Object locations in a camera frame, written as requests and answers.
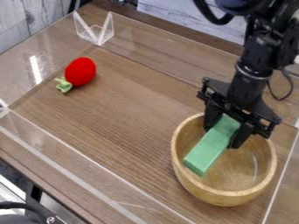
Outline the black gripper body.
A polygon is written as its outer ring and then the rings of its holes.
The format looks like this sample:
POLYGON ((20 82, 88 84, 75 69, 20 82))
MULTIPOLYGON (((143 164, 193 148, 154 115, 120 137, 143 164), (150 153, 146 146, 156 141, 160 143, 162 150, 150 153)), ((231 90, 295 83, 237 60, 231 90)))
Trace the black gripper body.
POLYGON ((281 117, 263 101, 263 92, 273 71, 262 73, 245 66, 235 65, 237 71, 231 83, 210 77, 202 79, 198 97, 207 103, 214 100, 223 109, 223 114, 242 123, 255 126, 253 134, 270 138, 281 117))

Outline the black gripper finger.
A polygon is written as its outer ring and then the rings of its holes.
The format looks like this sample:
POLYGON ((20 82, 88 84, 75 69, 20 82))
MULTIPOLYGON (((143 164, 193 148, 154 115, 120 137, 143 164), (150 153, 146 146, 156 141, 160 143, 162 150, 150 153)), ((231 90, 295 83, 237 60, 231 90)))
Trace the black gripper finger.
POLYGON ((234 133, 230 139, 229 147, 231 149, 238 149, 250 138, 254 130, 255 126, 250 122, 242 123, 241 127, 238 128, 237 132, 234 133))
POLYGON ((223 109, 214 100, 207 100, 205 110, 205 129, 210 130, 222 118, 223 109))

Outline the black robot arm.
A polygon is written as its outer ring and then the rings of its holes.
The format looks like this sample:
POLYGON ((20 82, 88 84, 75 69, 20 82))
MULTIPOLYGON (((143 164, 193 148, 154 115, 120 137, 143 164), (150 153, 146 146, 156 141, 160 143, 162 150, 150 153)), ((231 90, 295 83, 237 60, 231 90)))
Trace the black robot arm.
POLYGON ((250 136, 269 138, 282 118, 267 106, 274 71, 285 71, 299 55, 299 0, 215 0, 225 15, 217 17, 207 0, 193 0, 206 19, 226 25, 234 17, 247 20, 243 54, 231 82, 202 79, 198 97, 206 104, 205 129, 227 115, 241 126, 229 146, 239 148, 250 136))

